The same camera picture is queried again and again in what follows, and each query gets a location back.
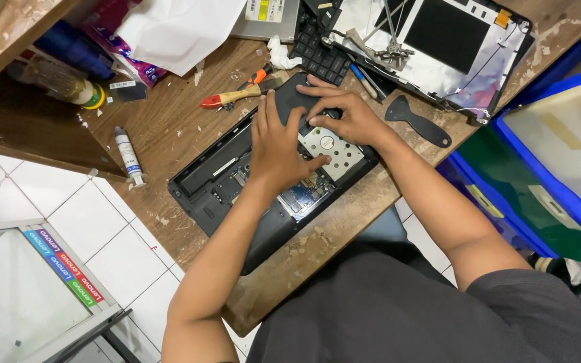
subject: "wooden shelf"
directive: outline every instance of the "wooden shelf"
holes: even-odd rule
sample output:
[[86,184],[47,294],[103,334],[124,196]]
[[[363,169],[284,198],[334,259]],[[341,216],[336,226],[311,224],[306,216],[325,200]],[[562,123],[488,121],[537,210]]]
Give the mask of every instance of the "wooden shelf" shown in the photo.
[[0,71],[78,0],[8,0],[0,13]]

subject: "white container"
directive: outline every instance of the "white container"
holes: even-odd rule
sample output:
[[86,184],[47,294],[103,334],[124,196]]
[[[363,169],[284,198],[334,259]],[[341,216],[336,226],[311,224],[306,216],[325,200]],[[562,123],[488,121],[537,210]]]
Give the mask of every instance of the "white container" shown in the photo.
[[581,85],[503,118],[553,176],[581,199]]

